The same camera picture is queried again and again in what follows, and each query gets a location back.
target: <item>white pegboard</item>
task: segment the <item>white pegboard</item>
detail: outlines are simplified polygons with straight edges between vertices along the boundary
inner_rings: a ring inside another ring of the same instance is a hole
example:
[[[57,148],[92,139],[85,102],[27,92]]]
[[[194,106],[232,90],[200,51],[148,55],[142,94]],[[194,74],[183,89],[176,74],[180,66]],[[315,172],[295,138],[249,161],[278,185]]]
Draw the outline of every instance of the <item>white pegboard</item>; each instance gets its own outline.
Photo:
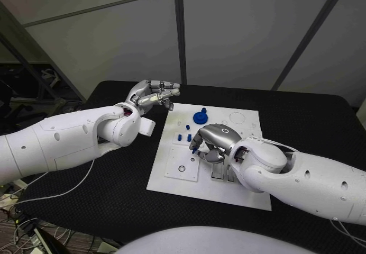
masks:
[[[207,122],[199,125],[193,122],[193,114],[203,107]],[[236,178],[233,182],[227,180],[227,161],[223,166],[223,180],[213,179],[213,165],[200,160],[189,150],[187,135],[191,134],[193,138],[197,130],[215,123],[227,125],[242,138],[251,134],[262,137],[258,111],[174,103],[174,110],[166,118],[147,190],[271,211],[269,194],[246,190]],[[206,145],[200,146],[200,150],[207,151]],[[183,172],[179,171],[180,166],[184,166]]]

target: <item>blue knob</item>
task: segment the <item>blue knob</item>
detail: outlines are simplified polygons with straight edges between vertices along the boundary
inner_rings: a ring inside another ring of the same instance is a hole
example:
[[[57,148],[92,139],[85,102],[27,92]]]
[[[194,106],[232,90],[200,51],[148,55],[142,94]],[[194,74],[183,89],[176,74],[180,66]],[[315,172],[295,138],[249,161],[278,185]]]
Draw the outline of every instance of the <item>blue knob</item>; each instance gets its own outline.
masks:
[[[204,124],[207,122],[206,108],[202,108],[202,111],[194,113],[193,121],[196,124]]]

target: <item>floor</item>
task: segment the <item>floor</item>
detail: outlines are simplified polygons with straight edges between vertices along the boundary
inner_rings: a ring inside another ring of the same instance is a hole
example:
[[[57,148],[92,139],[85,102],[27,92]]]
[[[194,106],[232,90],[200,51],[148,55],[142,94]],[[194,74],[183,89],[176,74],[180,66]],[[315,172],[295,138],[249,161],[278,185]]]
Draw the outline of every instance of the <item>floor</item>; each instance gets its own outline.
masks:
[[[0,212],[0,248],[1,248],[1,246],[4,246],[6,244],[8,244],[13,241],[14,229],[16,229],[16,227],[14,227],[13,220],[7,221],[7,214]],[[43,228],[43,229],[53,235],[56,228]],[[59,228],[56,235],[62,235],[63,232],[65,232],[65,229]],[[68,237],[68,234],[63,235],[63,237],[59,239],[59,241],[63,242],[66,237]],[[23,243],[27,241],[27,239],[29,238],[24,237],[23,240],[20,240],[19,246],[23,245]],[[95,237],[93,244],[92,244],[91,243],[92,239],[93,239],[92,235],[76,232],[72,235],[70,241],[68,243],[69,252],[72,254],[86,254],[89,247],[91,247],[91,252],[92,251],[96,252],[98,247],[102,243],[102,240],[98,237]],[[105,239],[105,241],[117,246],[117,244],[114,244],[112,240]],[[17,247],[10,246],[7,248],[7,250],[10,250],[11,253],[16,253]],[[10,253],[10,252],[4,251],[4,250],[0,251],[0,254],[6,254],[6,253]]]

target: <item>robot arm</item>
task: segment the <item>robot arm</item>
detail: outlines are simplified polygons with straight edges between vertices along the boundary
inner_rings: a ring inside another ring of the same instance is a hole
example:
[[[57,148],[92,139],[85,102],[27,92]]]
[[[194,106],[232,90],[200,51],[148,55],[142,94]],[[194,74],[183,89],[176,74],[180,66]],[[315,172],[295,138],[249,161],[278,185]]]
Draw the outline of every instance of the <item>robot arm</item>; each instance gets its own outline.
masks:
[[[366,225],[366,173],[362,170],[298,151],[284,153],[265,139],[252,136],[240,139],[235,130],[222,124],[199,130],[190,150],[199,147],[202,140],[207,140],[210,151],[196,150],[194,154],[209,162],[222,162],[220,157],[229,156],[230,168],[246,189],[269,193],[318,217]]]
[[[0,185],[27,175],[76,167],[128,146],[138,133],[150,136],[154,122],[141,116],[155,104],[173,110],[168,97],[179,95],[179,86],[142,80],[125,103],[56,115],[0,136]]]

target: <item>black tablecloth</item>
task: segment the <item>black tablecloth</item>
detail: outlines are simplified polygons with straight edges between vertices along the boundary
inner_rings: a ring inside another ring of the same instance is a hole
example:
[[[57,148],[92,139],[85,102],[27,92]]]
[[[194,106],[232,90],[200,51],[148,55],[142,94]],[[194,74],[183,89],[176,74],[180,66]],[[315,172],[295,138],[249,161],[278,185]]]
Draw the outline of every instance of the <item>black tablecloth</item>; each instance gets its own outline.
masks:
[[[122,102],[134,84],[99,83],[83,109]],[[265,138],[366,169],[366,131],[341,97],[187,85],[173,102],[258,110]],[[73,192],[24,203],[19,208],[65,228],[121,241],[177,226],[209,225],[259,233],[317,253],[360,252],[362,248],[333,229],[328,220],[274,197],[268,212],[147,190],[166,116],[164,107],[155,106],[144,116],[155,122],[153,136],[138,135],[127,148],[95,160],[92,172]],[[29,187],[21,199],[68,191],[88,167],[89,163],[49,173]],[[366,227],[346,227],[356,236],[366,236]]]

